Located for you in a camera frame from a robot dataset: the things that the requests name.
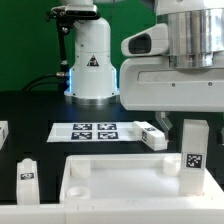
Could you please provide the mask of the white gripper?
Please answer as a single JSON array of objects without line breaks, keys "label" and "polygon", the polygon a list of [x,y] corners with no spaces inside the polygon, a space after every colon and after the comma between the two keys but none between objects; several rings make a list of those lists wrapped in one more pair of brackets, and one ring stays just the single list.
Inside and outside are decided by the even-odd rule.
[{"label": "white gripper", "polygon": [[156,111],[171,140],[169,112],[224,112],[224,54],[201,69],[172,69],[167,57],[127,59],[120,69],[120,100],[126,110]]}]

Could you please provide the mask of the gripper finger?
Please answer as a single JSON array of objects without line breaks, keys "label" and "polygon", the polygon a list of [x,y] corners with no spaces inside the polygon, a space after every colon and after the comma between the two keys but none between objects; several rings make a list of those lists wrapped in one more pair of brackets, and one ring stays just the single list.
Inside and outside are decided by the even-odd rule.
[{"label": "gripper finger", "polygon": [[218,143],[224,144],[224,113],[222,113],[220,121],[220,130],[218,131]]}]

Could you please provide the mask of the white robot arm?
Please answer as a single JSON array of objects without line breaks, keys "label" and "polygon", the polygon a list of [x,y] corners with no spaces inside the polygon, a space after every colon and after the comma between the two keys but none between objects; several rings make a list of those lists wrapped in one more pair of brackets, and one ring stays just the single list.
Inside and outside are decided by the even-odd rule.
[{"label": "white robot arm", "polygon": [[165,129],[171,111],[224,112],[224,0],[141,0],[156,24],[122,41],[119,70],[97,5],[123,0],[60,1],[59,15],[76,30],[68,96],[88,103],[119,95],[127,110],[154,111]]}]

